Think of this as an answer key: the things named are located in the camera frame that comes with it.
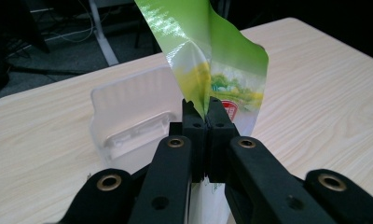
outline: dark floor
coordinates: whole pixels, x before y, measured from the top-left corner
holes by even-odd
[[[239,29],[286,17],[298,18],[373,58],[373,3],[221,0],[217,11]],[[103,8],[100,12],[104,32],[120,63],[148,56],[158,49],[146,26],[138,31],[140,14],[136,6]],[[53,10],[35,13],[34,17],[50,53],[32,46],[19,47],[20,50],[12,46],[14,49],[7,56],[7,62],[13,65],[10,81],[0,90],[0,98],[107,67],[90,32],[89,17],[82,14],[66,20]],[[78,31],[85,32],[67,35]],[[137,33],[141,35],[138,48],[134,46]]]
[[[101,10],[105,36],[119,63],[160,51],[154,48],[155,39],[150,30],[146,26],[139,29],[140,14],[137,12],[136,7]],[[0,98],[108,67],[94,33],[90,32],[90,20],[84,15],[62,21],[58,13],[46,11],[35,13],[35,18],[47,40],[49,53],[26,43],[22,43],[19,50],[11,50],[7,56],[7,63],[11,65],[9,82],[0,90]],[[135,46],[137,34],[139,39]],[[22,42],[12,41],[15,43],[10,43],[9,48],[15,48]]]

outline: white plastic piece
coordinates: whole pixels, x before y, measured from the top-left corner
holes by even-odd
[[[183,99],[170,67],[95,88],[90,132],[104,165],[133,174],[149,164],[170,122],[182,120]]]

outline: snack bag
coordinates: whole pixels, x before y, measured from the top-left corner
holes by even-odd
[[[210,96],[220,99],[239,133],[251,135],[263,99],[266,51],[217,15],[209,0],[135,2],[186,101],[205,119]],[[190,206],[192,223],[227,222],[224,185],[206,178],[192,189]]]

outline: transparent plastic tray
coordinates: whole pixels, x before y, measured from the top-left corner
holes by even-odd
[[[181,121],[183,98],[167,66],[92,90],[90,133],[104,165],[133,174],[149,164],[170,122]]]

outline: cable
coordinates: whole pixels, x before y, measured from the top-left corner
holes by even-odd
[[[79,3],[79,4],[84,8],[84,10],[85,10],[85,11],[87,12],[87,14],[89,15],[89,19],[90,19],[90,28],[89,28],[89,30],[90,30],[90,33],[89,33],[86,37],[84,37],[84,38],[82,38],[82,39],[80,39],[80,40],[72,40],[72,39],[68,39],[68,38],[65,38],[64,35],[59,35],[59,34],[53,33],[54,35],[57,35],[57,36],[60,37],[61,39],[63,39],[63,40],[67,40],[67,41],[70,41],[70,42],[73,42],[73,43],[80,43],[80,42],[82,42],[82,41],[88,39],[88,38],[91,36],[91,34],[93,34],[93,29],[94,29],[93,20],[92,20],[92,18],[91,18],[91,15],[90,15],[89,11],[88,11],[88,10],[86,9],[86,7],[81,3],[80,0],[78,0],[78,3]],[[87,30],[85,30],[85,31],[81,31],[81,32],[74,32],[73,34],[80,34],[80,33],[84,33],[84,32],[86,32],[86,31],[87,31]]]

